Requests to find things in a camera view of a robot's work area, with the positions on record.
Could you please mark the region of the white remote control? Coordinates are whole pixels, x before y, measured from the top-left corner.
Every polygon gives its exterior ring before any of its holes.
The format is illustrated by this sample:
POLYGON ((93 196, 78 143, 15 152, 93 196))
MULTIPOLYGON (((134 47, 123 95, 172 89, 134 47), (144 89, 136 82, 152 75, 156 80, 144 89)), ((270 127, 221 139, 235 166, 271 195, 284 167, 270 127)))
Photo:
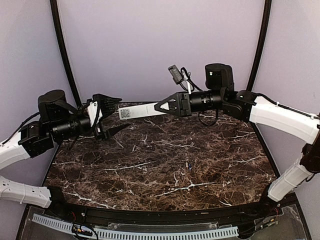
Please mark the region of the white remote control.
POLYGON ((130 120, 154 117, 160 115, 166 115, 165 112, 160 112, 155 110, 155 105, 157 103, 145 103, 132 106, 125 106, 118 108, 118 116, 120 120, 130 120))

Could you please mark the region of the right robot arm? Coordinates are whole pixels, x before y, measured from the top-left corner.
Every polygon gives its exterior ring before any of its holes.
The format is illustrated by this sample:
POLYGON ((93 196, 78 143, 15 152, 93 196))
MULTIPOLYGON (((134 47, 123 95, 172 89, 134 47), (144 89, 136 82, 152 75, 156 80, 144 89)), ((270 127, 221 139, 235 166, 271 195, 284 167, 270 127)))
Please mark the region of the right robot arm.
POLYGON ((176 92, 158 102, 158 112, 188 117, 193 112, 222 110, 224 114, 243 122, 272 127, 305 142, 301 159, 296 160, 267 188, 255 213, 266 217, 286 194, 308 177, 320 172, 320 117, 271 100, 264 94, 249 90, 234 90, 232 67, 222 63, 205 66, 206 91, 176 92))

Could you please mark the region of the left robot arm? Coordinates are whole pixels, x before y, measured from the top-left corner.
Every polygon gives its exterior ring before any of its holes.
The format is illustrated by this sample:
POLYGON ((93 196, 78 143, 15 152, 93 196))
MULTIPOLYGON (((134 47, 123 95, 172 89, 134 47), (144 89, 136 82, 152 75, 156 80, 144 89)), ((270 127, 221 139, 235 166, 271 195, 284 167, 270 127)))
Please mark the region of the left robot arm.
MULTIPOLYGON (((121 98, 94 94, 85 104, 75 108, 67 103, 62 89, 51 90, 38 97, 38 112, 28 117, 0 144, 0 167, 4 169, 22 160, 35 158, 70 138, 93 135, 108 140, 128 124, 104 130, 103 120, 116 111, 121 98)), ((70 206, 57 187, 27 185, 0 178, 0 198, 20 204, 51 208, 60 218, 67 218, 70 206)))

